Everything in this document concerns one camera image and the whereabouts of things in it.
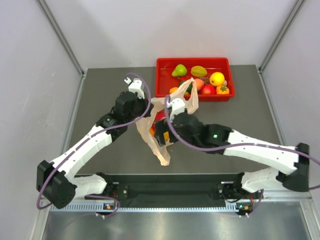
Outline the translucent banana print plastic bag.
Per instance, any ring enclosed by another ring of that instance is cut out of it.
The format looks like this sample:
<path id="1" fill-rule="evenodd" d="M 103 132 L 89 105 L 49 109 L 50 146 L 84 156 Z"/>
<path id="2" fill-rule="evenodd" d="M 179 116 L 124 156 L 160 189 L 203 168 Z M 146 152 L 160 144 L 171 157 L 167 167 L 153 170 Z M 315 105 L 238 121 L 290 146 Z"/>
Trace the translucent banana print plastic bag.
<path id="1" fill-rule="evenodd" d="M 188 79 L 177 90 L 170 95 L 170 99 L 181 99 L 183 103 L 182 110 L 187 110 L 189 114 L 194 113 L 199 108 L 198 90 L 196 80 Z M 156 122 L 164 120 L 165 118 L 159 116 L 160 112 L 165 110 L 165 98 L 153 97 L 150 99 L 153 108 L 150 116 L 142 118 L 136 122 L 136 127 L 142 139 L 148 144 L 153 154 L 158 158 L 162 166 L 170 164 L 171 156 L 167 151 L 167 147 L 174 143 L 174 138 L 170 137 L 167 125 L 156 126 Z"/>

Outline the red strawberry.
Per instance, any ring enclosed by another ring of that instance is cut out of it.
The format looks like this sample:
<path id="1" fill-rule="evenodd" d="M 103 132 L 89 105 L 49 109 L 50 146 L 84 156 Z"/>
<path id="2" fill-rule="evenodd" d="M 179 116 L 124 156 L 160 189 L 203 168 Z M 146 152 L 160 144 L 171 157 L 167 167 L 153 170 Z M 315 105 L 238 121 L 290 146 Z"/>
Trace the red strawberry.
<path id="1" fill-rule="evenodd" d="M 164 110 L 159 111 L 156 113 L 153 123 L 156 124 L 156 122 L 161 121 L 165 118 L 166 118 L 165 111 Z"/>

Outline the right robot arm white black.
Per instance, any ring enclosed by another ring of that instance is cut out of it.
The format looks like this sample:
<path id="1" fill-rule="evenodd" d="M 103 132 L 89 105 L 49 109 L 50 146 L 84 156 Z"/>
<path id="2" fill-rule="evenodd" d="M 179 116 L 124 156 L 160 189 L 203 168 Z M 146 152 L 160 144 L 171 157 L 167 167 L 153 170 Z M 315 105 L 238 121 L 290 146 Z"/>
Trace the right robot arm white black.
<path id="1" fill-rule="evenodd" d="M 309 145 L 283 146 L 246 136 L 220 124 L 203 124 L 186 112 L 171 123 L 162 117 L 154 122 L 154 137 L 160 146 L 166 142 L 182 142 L 207 154 L 239 157 L 266 165 L 255 172 L 241 172 L 233 182 L 239 198 L 262 189 L 283 186 L 294 192 L 309 190 Z"/>

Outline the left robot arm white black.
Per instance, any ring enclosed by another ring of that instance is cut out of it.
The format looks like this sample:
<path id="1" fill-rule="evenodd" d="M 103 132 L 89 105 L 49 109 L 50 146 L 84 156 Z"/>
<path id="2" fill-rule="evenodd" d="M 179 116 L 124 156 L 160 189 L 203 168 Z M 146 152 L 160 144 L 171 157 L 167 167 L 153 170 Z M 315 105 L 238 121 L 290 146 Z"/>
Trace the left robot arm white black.
<path id="1" fill-rule="evenodd" d="M 91 130 L 73 147 L 52 161 L 43 160 L 37 166 L 36 189 L 57 209 L 73 199 L 88 195 L 109 198 L 114 191 L 103 173 L 77 177 L 77 172 L 100 150 L 125 133 L 128 125 L 139 117 L 148 117 L 151 103 L 142 92 L 121 92 L 114 107 L 102 116 Z"/>

